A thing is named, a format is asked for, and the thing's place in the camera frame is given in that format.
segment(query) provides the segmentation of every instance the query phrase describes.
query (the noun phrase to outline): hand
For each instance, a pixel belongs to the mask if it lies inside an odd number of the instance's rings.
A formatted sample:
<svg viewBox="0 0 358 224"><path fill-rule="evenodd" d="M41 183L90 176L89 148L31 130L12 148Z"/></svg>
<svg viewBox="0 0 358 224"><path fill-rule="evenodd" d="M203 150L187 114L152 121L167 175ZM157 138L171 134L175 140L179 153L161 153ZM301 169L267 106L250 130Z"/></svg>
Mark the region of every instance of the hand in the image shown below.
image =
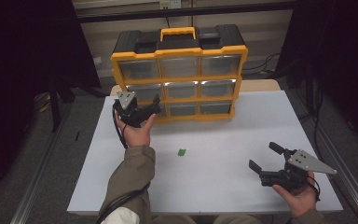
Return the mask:
<svg viewBox="0 0 358 224"><path fill-rule="evenodd" d="M308 175L312 178L315 177L313 172L308 172ZM308 178L308 180L312 186L315 184L311 178ZM292 217L299 217L310 209L316 209L316 192L309 185L293 190L291 193L279 185L274 185L272 188L289 204Z"/></svg>
<svg viewBox="0 0 358 224"><path fill-rule="evenodd" d="M134 128L130 125L126 126L126 124L118 117L118 112L116 112L117 126L121 130L121 134L126 139L129 147L139 147L143 145L150 146L150 130L153 127L156 117L157 114L152 114L144 127Z"/></svg>

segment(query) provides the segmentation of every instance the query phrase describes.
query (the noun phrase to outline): sleeve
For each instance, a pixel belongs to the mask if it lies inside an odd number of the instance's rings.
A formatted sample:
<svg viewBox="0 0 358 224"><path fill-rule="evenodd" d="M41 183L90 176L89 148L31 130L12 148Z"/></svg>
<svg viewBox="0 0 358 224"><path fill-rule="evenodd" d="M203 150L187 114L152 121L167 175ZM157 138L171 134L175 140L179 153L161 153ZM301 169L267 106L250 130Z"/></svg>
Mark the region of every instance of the sleeve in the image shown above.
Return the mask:
<svg viewBox="0 0 358 224"><path fill-rule="evenodd" d="M154 177L156 153L148 146L130 147L126 150L124 161L112 173L100 214L123 197L142 189ZM103 222L110 223L150 223L150 201L148 192L124 203L112 212Z"/></svg>
<svg viewBox="0 0 358 224"><path fill-rule="evenodd" d="M324 218L324 215L322 215L318 211L311 209L299 217L293 217L291 223L292 224L330 224L331 222L327 221L327 219Z"/></svg>

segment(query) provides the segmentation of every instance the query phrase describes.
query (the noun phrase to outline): wall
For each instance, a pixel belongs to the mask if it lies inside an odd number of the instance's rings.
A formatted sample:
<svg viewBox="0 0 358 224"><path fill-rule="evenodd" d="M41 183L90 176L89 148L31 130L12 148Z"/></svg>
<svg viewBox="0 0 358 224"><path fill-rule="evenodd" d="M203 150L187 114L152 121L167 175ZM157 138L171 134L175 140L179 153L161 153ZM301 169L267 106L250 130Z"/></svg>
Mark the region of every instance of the wall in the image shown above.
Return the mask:
<svg viewBox="0 0 358 224"><path fill-rule="evenodd" d="M242 4L260 4L282 2L282 0L182 0L182 7L214 7ZM106 14L159 9L156 0L73 0L77 15ZM249 49L248 61L244 68L262 64L265 59L281 51L286 37L292 10L248 12L221 15L169 18L171 27L194 26L214 27L217 24L237 24ZM137 21L106 21L82 24L82 29L89 44L89 50L95 59L101 58L96 65L99 77L112 76L110 55L115 47L120 32L125 30L155 31L168 27L164 18ZM278 61L274 57L267 69L273 70ZM258 71L247 70L245 74Z"/></svg>

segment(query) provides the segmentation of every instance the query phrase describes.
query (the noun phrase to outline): green square marker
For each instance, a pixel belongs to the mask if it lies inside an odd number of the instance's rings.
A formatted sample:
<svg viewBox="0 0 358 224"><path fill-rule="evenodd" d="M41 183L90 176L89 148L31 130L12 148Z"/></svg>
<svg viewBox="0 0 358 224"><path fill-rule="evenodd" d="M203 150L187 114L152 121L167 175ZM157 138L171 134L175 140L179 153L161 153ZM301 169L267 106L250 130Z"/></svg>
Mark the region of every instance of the green square marker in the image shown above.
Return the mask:
<svg viewBox="0 0 358 224"><path fill-rule="evenodd" d="M186 150L185 149L179 149L178 156L185 156Z"/></svg>

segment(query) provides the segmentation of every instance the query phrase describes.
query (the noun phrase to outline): white paper sheet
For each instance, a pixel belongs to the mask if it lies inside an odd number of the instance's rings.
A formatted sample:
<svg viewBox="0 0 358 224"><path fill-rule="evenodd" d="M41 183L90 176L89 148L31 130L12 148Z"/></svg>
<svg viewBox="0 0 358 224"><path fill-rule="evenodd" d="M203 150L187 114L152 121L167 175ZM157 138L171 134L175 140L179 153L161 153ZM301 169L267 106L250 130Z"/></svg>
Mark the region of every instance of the white paper sheet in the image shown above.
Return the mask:
<svg viewBox="0 0 358 224"><path fill-rule="evenodd" d="M114 97L106 97L89 153L67 211L96 215L110 175L121 163L124 148L112 118ZM175 121L156 124L151 147L156 150L156 175L149 194L155 214L279 213L289 211L272 189L262 187L249 167L255 161L265 171L283 169L284 158L269 149L275 142L304 149L316 157L284 91L242 92L233 119ZM186 149L183 157L177 155ZM342 206L326 175L319 211Z"/></svg>

